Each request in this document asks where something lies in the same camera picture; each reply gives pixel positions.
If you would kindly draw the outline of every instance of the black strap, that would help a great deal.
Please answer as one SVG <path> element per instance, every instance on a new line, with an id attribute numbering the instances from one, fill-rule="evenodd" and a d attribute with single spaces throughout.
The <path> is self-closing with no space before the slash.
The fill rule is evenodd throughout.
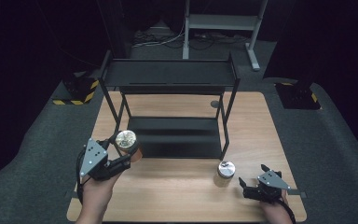
<path id="1" fill-rule="evenodd" d="M 284 210 L 286 210 L 287 214 L 289 214 L 289 217 L 292 220 L 293 224 L 296 224 L 295 214 L 293 213 L 292 209 L 290 209 L 290 207 L 285 202 L 279 199 L 275 200 L 274 202 L 283 206 Z"/>

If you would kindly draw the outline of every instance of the wooden table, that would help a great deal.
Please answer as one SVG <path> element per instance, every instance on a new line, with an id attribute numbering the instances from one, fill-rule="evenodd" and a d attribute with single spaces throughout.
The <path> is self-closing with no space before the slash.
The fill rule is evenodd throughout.
<path id="1" fill-rule="evenodd" d="M 118 105 L 118 92 L 110 92 Z M 230 92 L 225 94 L 228 102 Z M 194 95 L 132 95 L 127 99 L 133 115 L 201 116 L 211 114 L 214 96 Z M 126 130 L 128 117 L 123 116 L 120 130 Z M 110 137 L 115 121 L 103 99 L 92 138 Z M 220 160 L 151 159 L 142 158 L 124 172 L 115 185 L 104 221 L 133 222 L 260 222 L 264 217 L 258 202 L 244 199 L 238 177 L 254 187 L 256 177 L 264 172 L 260 164 L 282 171 L 282 179 L 296 189 L 289 164 L 265 98 L 260 92 L 237 92 L 228 120 L 230 145 L 225 161 L 232 161 L 236 173 L 227 187 L 218 188 L 213 182 Z M 109 158 L 117 153 L 108 149 Z M 296 220 L 307 214 L 300 196 L 287 196 Z M 75 221 L 81 204 L 72 199 L 67 218 Z"/>

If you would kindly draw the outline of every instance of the metal shelf frame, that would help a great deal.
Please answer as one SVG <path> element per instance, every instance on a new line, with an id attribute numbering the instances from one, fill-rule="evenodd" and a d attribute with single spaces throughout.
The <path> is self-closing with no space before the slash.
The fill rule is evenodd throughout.
<path id="1" fill-rule="evenodd" d="M 123 114 L 129 117 L 128 129 L 137 134 L 148 158 L 224 159 L 229 145 L 227 122 L 241 79 L 234 60 L 107 60 L 99 81 L 119 131 Z M 109 90 L 120 91 L 121 104 L 115 109 Z M 231 96 L 224 108 L 224 93 Z M 215 95 L 218 104 L 214 117 L 133 116 L 126 95 L 185 94 Z M 225 135 L 220 143 L 218 120 Z"/>

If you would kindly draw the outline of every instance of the metal can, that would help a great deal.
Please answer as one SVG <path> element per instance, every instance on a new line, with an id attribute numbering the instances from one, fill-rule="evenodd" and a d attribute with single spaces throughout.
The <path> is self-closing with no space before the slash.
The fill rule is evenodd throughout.
<path id="1" fill-rule="evenodd" d="M 141 145 L 136 140 L 136 134 L 133 131 L 126 130 L 120 132 L 115 140 L 117 147 L 124 153 L 132 153 L 131 162 L 136 162 L 143 157 Z"/>
<path id="2" fill-rule="evenodd" d="M 232 177 L 235 174 L 235 165 L 231 161 L 221 161 L 217 166 L 216 175 L 213 178 L 213 182 L 219 188 L 228 186 Z"/>

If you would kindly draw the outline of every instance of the silver lid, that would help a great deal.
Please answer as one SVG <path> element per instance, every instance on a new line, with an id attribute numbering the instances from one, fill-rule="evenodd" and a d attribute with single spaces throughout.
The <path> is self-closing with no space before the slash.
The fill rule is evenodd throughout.
<path id="1" fill-rule="evenodd" d="M 116 144 L 117 146 L 122 149 L 126 150 L 133 146 L 136 142 L 136 135 L 134 132 L 126 130 L 119 133 L 116 137 Z"/>
<path id="2" fill-rule="evenodd" d="M 235 165 L 231 161 L 222 161 L 219 163 L 217 171 L 223 178 L 231 178 L 235 174 Z"/>

